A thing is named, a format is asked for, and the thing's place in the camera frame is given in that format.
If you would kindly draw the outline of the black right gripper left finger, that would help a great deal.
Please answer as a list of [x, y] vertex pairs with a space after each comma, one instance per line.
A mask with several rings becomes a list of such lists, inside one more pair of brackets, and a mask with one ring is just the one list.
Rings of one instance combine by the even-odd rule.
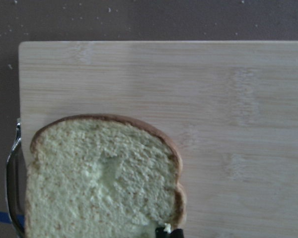
[[155, 229], [155, 237], [156, 238], [169, 238], [168, 231], [165, 230], [163, 227], [158, 227]]

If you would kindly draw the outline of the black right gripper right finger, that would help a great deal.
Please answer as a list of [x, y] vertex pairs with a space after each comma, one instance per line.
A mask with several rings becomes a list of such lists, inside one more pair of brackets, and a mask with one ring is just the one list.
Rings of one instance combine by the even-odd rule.
[[180, 229], [180, 228], [174, 229], [170, 233], [170, 238], [184, 238], [184, 232], [183, 232], [183, 230]]

